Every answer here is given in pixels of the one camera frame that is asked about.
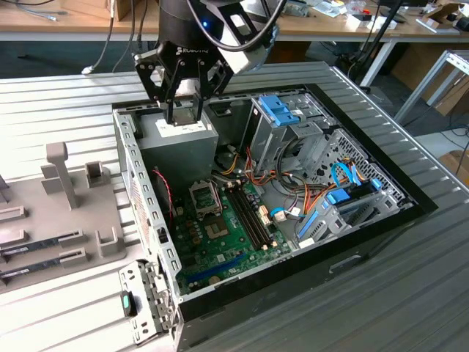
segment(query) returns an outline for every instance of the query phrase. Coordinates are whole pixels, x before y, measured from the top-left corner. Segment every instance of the metal bracket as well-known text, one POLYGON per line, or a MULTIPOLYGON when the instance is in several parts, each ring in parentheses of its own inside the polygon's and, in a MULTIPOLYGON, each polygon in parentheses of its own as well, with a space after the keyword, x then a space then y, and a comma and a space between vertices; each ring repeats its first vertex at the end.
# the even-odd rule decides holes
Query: metal bracket
POLYGON ((119 279, 122 291, 133 297, 132 302, 123 303, 124 308, 135 305, 128 310, 136 312, 130 319, 134 343, 140 345, 168 333, 173 326, 174 307, 158 264, 135 261, 119 271, 119 279))

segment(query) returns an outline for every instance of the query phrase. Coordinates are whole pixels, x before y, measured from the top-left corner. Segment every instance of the wire bundle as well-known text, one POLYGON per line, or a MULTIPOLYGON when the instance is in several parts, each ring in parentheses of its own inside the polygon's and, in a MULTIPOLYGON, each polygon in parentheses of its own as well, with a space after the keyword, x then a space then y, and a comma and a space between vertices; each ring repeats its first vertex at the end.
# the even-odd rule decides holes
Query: wire bundle
POLYGON ((168 192, 168 202, 169 202, 169 227, 171 227, 171 224, 173 222, 173 200, 172 200, 172 195, 171 195, 171 189, 169 188, 169 183, 166 180, 166 178, 159 172, 158 170, 153 170, 153 173, 156 174, 164 183, 164 186, 166 187, 166 191, 168 192))

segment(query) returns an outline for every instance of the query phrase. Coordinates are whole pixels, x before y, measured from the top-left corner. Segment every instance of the white connector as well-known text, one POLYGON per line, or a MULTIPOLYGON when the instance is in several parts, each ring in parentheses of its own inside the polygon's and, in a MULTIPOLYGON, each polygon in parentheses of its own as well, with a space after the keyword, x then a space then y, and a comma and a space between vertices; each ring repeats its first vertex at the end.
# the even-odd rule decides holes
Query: white connector
POLYGON ((285 216, 285 212, 284 212, 284 211, 278 211, 277 213, 275 213, 275 215, 273 216, 273 218, 274 218, 277 222, 282 222, 282 221, 286 221, 286 220, 287 220, 287 217, 285 216))
POLYGON ((92 73, 94 70, 95 70, 95 68, 93 67, 93 65, 91 65, 91 66, 85 67, 85 68, 81 71, 81 74, 82 74, 82 75, 89 75, 89 74, 92 73))

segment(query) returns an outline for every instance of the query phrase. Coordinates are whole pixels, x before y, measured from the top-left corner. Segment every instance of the yellow wire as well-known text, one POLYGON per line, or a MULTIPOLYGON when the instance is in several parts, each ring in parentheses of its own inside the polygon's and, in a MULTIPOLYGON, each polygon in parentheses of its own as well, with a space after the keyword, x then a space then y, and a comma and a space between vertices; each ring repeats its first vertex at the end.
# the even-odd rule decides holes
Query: yellow wire
POLYGON ((233 164, 231 165, 231 167, 230 167, 229 169, 227 169, 226 171, 222 172, 222 173, 221 173, 222 175, 229 175, 229 174, 231 174, 231 173, 233 172, 233 170, 234 170, 235 167, 236 167, 237 156, 238 156, 238 154, 236 154, 236 155, 234 156, 233 164))

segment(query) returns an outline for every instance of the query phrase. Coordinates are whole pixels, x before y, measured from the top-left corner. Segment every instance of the metal rail table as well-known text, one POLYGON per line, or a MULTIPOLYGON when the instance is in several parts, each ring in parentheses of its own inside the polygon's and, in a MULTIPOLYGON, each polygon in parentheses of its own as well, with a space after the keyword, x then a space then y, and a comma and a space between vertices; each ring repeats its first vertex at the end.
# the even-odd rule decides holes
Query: metal rail table
MULTIPOLYGON (((325 63, 266 65, 229 89, 319 84, 439 209, 378 256, 194 348, 199 351, 463 351, 469 340, 469 190, 325 63)), ((67 167, 113 173, 124 260, 0 295, 3 351, 132 351, 117 270, 143 256, 122 178, 110 104, 145 99, 135 73, 0 81, 0 173, 36 177, 46 142, 67 167)), ((163 337, 141 351, 172 351, 163 337)))
POLYGON ((417 103, 418 99, 421 98, 438 73, 440 73, 447 64, 453 65, 454 69, 426 102, 429 106, 433 106, 437 103, 443 94, 448 91, 448 88, 451 87, 454 81, 458 79, 457 82, 459 82, 461 80, 461 78, 457 78, 458 76, 469 76, 469 50, 445 50, 430 71, 428 71, 424 79, 422 79, 422 82, 420 82, 417 88, 407 99, 405 104, 397 112, 394 117, 396 122, 401 122, 407 116, 410 110, 417 103))

